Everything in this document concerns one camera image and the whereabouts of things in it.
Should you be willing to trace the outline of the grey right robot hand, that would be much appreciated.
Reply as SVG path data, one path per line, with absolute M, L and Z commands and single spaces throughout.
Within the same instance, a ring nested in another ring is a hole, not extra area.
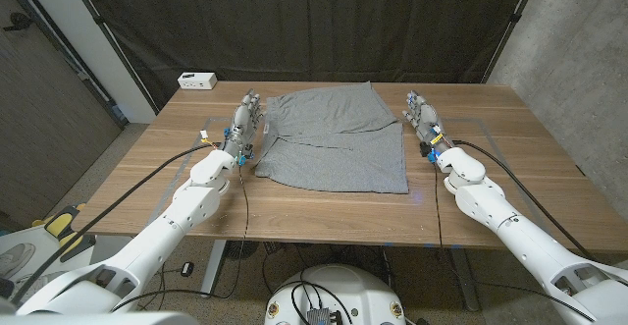
M 402 115 L 416 132 L 421 155 L 435 163 L 442 153 L 453 148 L 453 143 L 447 138 L 437 111 L 423 96 L 411 90 L 406 102 L 408 110 L 403 111 Z

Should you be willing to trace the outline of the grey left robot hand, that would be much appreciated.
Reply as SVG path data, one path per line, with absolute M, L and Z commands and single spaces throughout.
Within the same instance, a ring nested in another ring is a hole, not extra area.
M 251 88 L 236 107 L 231 126 L 225 129 L 221 149 L 235 159 L 238 166 L 253 158 L 253 141 L 263 116 L 260 95 Z

